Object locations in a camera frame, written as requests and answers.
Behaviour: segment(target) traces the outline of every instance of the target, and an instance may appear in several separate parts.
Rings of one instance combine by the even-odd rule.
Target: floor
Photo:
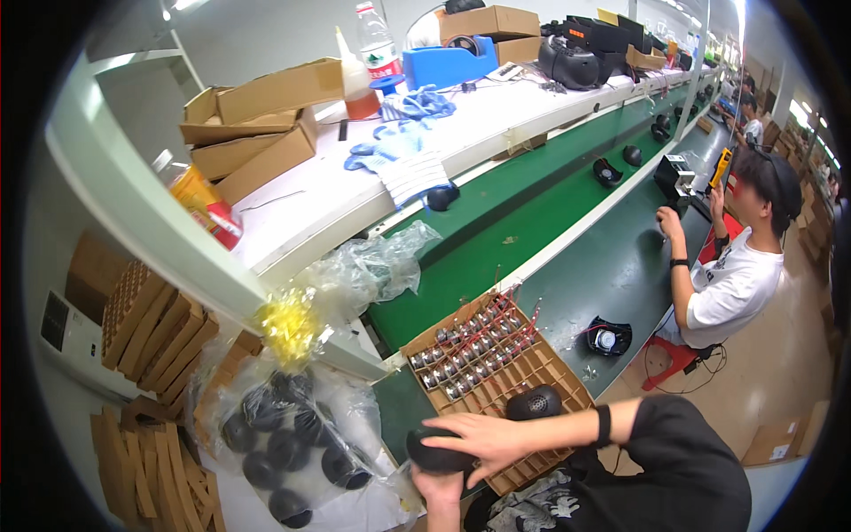
[[[699,366],[661,385],[668,392],[690,392],[685,397],[739,458],[758,426],[808,414],[816,401],[831,395],[833,358],[820,316],[825,285],[804,254],[794,224],[786,235],[785,255],[774,298],[762,314],[727,340],[727,365],[712,381],[701,386],[711,374]],[[712,357],[707,364],[715,369],[719,360]],[[641,386],[648,373],[658,374],[669,362],[655,347],[640,353],[597,403],[663,393],[659,389],[645,392]],[[610,446],[600,451],[600,460],[612,471],[617,455],[618,449]],[[634,475],[641,470],[623,453],[615,474]],[[414,526],[414,532],[420,530],[426,530],[424,518]]]

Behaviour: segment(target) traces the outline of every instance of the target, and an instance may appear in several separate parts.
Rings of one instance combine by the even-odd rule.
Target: air conditioner
[[[124,401],[139,395],[157,398],[153,392],[141,391],[120,372],[101,365],[100,326],[53,290],[48,291],[44,305],[41,337],[52,361],[91,390]]]

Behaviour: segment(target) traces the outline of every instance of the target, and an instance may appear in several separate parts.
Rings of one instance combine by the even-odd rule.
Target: orange liquid
[[[346,110],[349,112],[351,120],[359,120],[366,118],[369,115],[378,112],[381,103],[378,101],[378,96],[375,91],[370,90],[369,94],[358,98],[357,100],[346,100]]]

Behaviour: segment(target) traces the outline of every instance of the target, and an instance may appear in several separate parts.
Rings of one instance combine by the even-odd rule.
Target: black t-shirt
[[[595,449],[578,449],[550,475],[494,503],[486,529],[747,530],[751,489],[745,472],[688,400],[644,398],[623,447],[643,473],[617,477],[603,468]],[[465,529],[483,529],[475,522],[468,513]]]

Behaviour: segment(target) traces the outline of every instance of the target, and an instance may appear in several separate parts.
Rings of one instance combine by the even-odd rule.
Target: hand
[[[719,181],[716,186],[712,187],[712,192],[709,195],[709,210],[712,213],[712,219],[716,221],[724,221],[724,185]]]
[[[461,491],[464,490],[463,472],[436,475],[411,464],[411,479],[429,506],[429,511],[435,507],[439,509],[460,504]]]
[[[422,443],[480,458],[482,463],[467,479],[467,488],[472,489],[480,480],[505,469],[532,451],[525,441],[522,424],[521,421],[489,415],[451,414],[424,420],[423,425],[452,431],[461,438],[424,438]]]
[[[680,216],[676,210],[670,207],[659,207],[656,209],[656,220],[659,221],[662,232],[671,239],[672,243],[685,242],[685,233],[683,233],[683,226],[680,225]]]

